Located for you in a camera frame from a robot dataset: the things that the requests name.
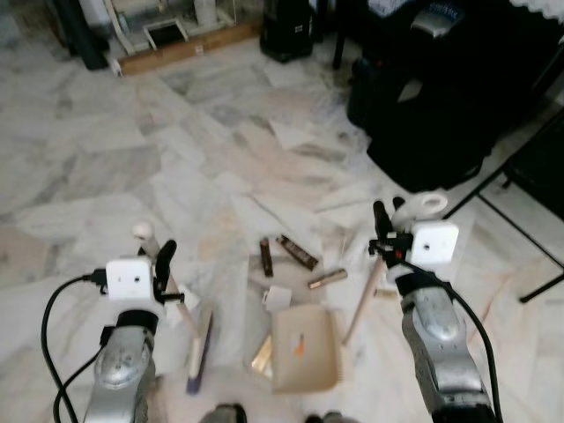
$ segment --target metal frame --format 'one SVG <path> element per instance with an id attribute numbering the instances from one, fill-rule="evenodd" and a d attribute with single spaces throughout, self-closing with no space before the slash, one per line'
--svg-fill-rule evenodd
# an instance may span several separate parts
<path id="1" fill-rule="evenodd" d="M 504 174 L 505 171 L 505 167 L 508 164 L 509 160 L 507 160 L 505 163 L 503 163 L 495 172 L 493 172 L 490 176 L 488 176 L 482 183 L 480 183 L 480 185 L 478 185 L 478 187 L 476 187 L 475 189 L 473 189 L 470 194 L 468 194 L 466 197 L 464 197 L 462 199 L 462 201 L 460 203 L 458 203 L 455 207 L 453 207 L 452 210 L 450 210 L 447 214 L 445 214 L 442 218 L 443 219 L 448 219 L 450 218 L 453 214 L 455 214 L 456 212 L 458 212 L 463 206 L 465 206 L 467 203 L 469 203 L 474 197 L 479 198 L 484 204 L 486 204 L 488 207 L 490 207 L 494 212 L 496 212 L 502 219 L 504 219 L 506 222 L 508 222 L 517 232 L 519 232 L 522 236 L 524 236 L 528 241 L 530 241 L 532 244 L 534 244 L 535 247 L 537 247 L 546 257 L 548 257 L 554 264 L 556 264 L 558 267 L 560 267 L 560 269 L 562 270 L 562 273 L 557 276 L 556 278 L 550 280 L 549 282 L 546 282 L 544 285 L 540 286 L 539 288 L 535 289 L 534 291 L 532 291 L 531 293 L 528 293 L 526 295 L 524 295 L 523 297 L 519 298 L 519 301 L 521 301 L 523 304 L 529 302 L 530 300 L 532 300 L 533 298 L 539 296 L 540 294 L 544 293 L 545 291 L 548 291 L 550 288 L 552 288 L 553 286 L 558 285 L 560 282 L 562 282 L 564 280 L 564 263 L 562 263 L 560 260 L 558 260 L 555 256 L 553 256 L 547 249 L 545 249 L 537 240 L 535 240 L 530 234 L 528 234 L 527 232 L 525 232 L 519 225 L 517 225 L 517 223 L 515 223 L 515 221 L 513 221 L 507 214 L 505 214 L 503 211 L 501 211 L 500 209 L 498 209 L 495 205 L 492 204 L 491 201 L 489 201 L 487 198 L 485 198 L 484 196 L 482 196 L 480 194 L 480 192 L 485 189 L 490 183 L 492 183 L 500 174 Z M 503 184 L 503 188 L 508 188 L 508 186 L 510 185 L 511 180 L 508 179 L 507 182 L 505 182 Z"/>

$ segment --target black cable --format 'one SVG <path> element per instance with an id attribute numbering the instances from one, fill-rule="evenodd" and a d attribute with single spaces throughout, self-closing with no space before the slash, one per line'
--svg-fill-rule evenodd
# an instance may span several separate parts
<path id="1" fill-rule="evenodd" d="M 69 377 L 69 379 L 67 379 L 67 381 L 63 383 L 63 387 L 56 393 L 55 402 L 53 403 L 53 419 L 55 420 L 55 423 L 61 423 L 61 414 L 59 412 L 59 408 L 61 404 L 61 398 L 63 397 L 63 395 L 66 395 L 67 388 L 72 383 L 72 381 L 74 381 L 82 372 L 84 372 L 92 363 L 96 361 L 101 351 L 102 348 L 99 349 L 98 352 L 96 352 L 92 356 L 92 358 L 89 359 L 89 361 L 87 361 L 76 372 L 74 372 Z"/>
<path id="2" fill-rule="evenodd" d="M 62 392 L 61 395 L 64 404 L 67 408 L 67 411 L 69 412 L 71 423 L 78 423 L 77 415 L 74 412 L 74 409 L 72 408 L 71 399 L 67 395 L 66 390 L 63 388 L 63 382 L 61 381 L 59 374 L 56 372 L 55 365 L 53 364 L 53 361 L 51 359 L 51 354 L 49 353 L 49 349 L 47 346 L 47 325 L 49 321 L 49 315 L 51 314 L 51 309 L 53 308 L 53 304 L 55 304 L 56 297 L 58 297 L 59 294 L 66 287 L 76 284 L 77 282 L 83 282 L 87 280 L 90 280 L 90 277 L 88 275 L 83 275 L 83 276 L 79 276 L 78 278 L 71 279 L 68 282 L 65 282 L 64 284 L 59 286 L 53 292 L 51 298 L 49 298 L 49 301 L 47 302 L 47 306 L 45 307 L 45 312 L 43 313 L 43 320 L 41 321 L 41 351 L 43 352 L 43 358 L 47 363 L 47 367 L 49 369 L 49 372 L 51 372 L 51 376 L 53 376 L 53 380 L 55 381 L 55 385 L 57 389 Z"/>
<path id="3" fill-rule="evenodd" d="M 382 255 L 385 253 L 389 253 L 389 251 L 386 251 L 382 247 L 376 246 L 376 249 Z M 426 271 L 424 269 L 421 269 L 415 264 L 406 262 L 404 259 L 401 258 L 396 258 L 396 260 L 398 263 L 411 269 L 412 271 L 430 278 L 437 286 L 444 289 L 450 295 L 450 297 L 454 298 L 462 306 L 462 308 L 468 314 L 468 316 L 471 318 L 472 322 L 476 326 L 476 329 L 478 330 L 479 335 L 482 338 L 482 341 L 484 342 L 484 347 L 486 348 L 487 367 L 490 374 L 490 383 L 492 385 L 492 402 L 493 402 L 493 411 L 495 413 L 495 418 L 499 423 L 503 423 L 503 417 L 501 416 L 500 390 L 497 382 L 497 372 L 495 370 L 494 348 L 492 347 L 492 342 L 490 341 L 490 338 L 487 336 L 487 332 L 486 329 L 484 329 L 484 325 L 476 316 L 476 314 L 468 305 L 468 303 L 464 300 L 464 298 L 462 298 L 460 294 L 457 293 L 452 288 L 452 286 L 450 286 L 450 284 L 447 284 L 446 282 L 437 278 L 437 276 L 431 271 Z"/>

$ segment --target black stand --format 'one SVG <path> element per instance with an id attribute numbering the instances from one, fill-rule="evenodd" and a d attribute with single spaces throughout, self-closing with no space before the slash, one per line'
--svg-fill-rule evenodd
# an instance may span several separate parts
<path id="1" fill-rule="evenodd" d="M 521 301 L 524 304 L 526 302 L 529 302 L 533 298 L 537 297 L 538 295 L 542 294 L 543 292 L 548 291 L 550 288 L 558 285 L 562 280 L 564 280 L 564 264 L 560 260 L 558 260 L 556 257 L 554 257 L 550 252 L 548 252 L 542 245 L 540 245 L 540 243 L 538 243 L 537 240 L 535 240 L 528 233 L 526 233 L 508 215 L 506 215 L 503 211 L 501 211 L 500 209 L 495 207 L 495 205 L 493 205 L 487 198 L 485 198 L 484 196 L 482 196 L 480 194 L 482 189 L 486 188 L 500 174 L 504 173 L 504 170 L 505 170 L 505 167 L 506 167 L 507 164 L 508 164 L 508 161 L 503 163 L 503 165 L 501 165 L 495 172 L 493 172 L 490 176 L 488 176 L 488 178 L 485 181 L 480 183 L 480 185 L 478 187 L 473 189 L 470 194 L 468 194 L 466 197 L 464 197 L 463 200 L 460 203 L 458 203 L 451 211 L 449 211 L 447 214 L 445 214 L 442 218 L 443 219 L 450 218 L 453 214 L 458 212 L 465 204 L 470 202 L 474 197 L 477 197 L 480 200 L 482 200 L 488 207 L 490 207 L 494 212 L 496 212 L 501 218 L 503 218 L 506 222 L 508 222 L 522 236 L 524 236 L 527 240 L 529 240 L 532 244 L 534 244 L 535 247 L 537 247 L 540 251 L 542 251 L 542 253 L 545 256 L 547 256 L 554 264 L 556 264 L 558 267 L 560 267 L 562 269 L 562 273 L 558 277 L 554 278 L 550 282 L 545 283 L 541 287 L 534 290 L 532 293 L 528 293 L 527 295 L 524 295 L 523 297 L 519 298 L 519 301 Z M 508 188 L 510 183 L 511 183 L 511 180 L 508 179 L 503 184 L 503 188 L 505 188 L 505 189 Z"/>

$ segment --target marble floor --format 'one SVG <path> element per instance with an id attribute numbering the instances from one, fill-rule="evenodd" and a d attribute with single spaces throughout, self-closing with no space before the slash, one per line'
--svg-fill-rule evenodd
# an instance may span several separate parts
<path id="1" fill-rule="evenodd" d="M 130 228 L 139 219 L 151 220 L 161 241 L 174 236 L 175 278 L 216 312 L 198 397 L 184 393 L 186 369 L 171 353 L 188 336 L 172 323 L 163 330 L 155 354 L 166 375 L 153 397 L 154 421 L 196 423 L 219 401 L 241 402 L 250 423 L 299 423 L 329 409 L 362 423 L 431 421 L 397 299 L 373 301 L 348 351 L 350 377 L 331 392 L 275 397 L 249 371 L 269 324 L 258 240 L 287 234 L 321 258 L 319 271 L 330 270 L 344 264 L 356 233 L 371 233 L 372 202 L 390 205 L 403 194 L 367 157 L 366 136 L 345 116 L 359 50 L 347 43 L 345 64 L 334 72 L 333 46 L 329 39 L 312 57 L 279 65 L 249 41 L 126 79 L 58 62 L 38 44 L 0 49 L 0 421 L 52 420 L 56 390 L 39 342 L 47 298 L 67 278 L 134 252 Z M 554 111 L 499 143 L 479 177 L 448 192 L 451 202 Z M 564 259 L 562 222 L 519 188 L 504 191 L 497 182 L 487 196 Z M 505 420 L 564 422 L 564 284 L 527 306 L 516 301 L 558 269 L 478 201 L 453 220 L 461 235 L 442 276 L 493 340 Z M 273 254 L 283 268 L 283 253 Z M 297 273 L 279 283 L 297 283 L 297 301 L 320 301 L 350 319 L 370 262 L 346 264 L 350 278 L 315 298 L 300 291 Z M 92 286 L 63 293 L 48 334 L 63 376 L 93 354 L 106 323 L 108 305 Z M 469 343 L 489 386 L 473 327 Z M 85 372 L 70 389 L 79 416 L 92 379 Z"/>

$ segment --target wooden board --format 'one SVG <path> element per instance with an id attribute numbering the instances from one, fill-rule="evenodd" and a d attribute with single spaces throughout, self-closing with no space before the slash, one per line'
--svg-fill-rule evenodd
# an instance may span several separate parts
<path id="1" fill-rule="evenodd" d="M 160 66 L 178 62 L 189 57 L 200 56 L 207 51 L 256 37 L 260 34 L 261 27 L 261 22 L 249 22 L 227 29 L 220 29 L 158 50 L 150 50 L 135 56 L 124 57 L 118 61 L 119 67 L 123 76 L 152 71 Z"/>

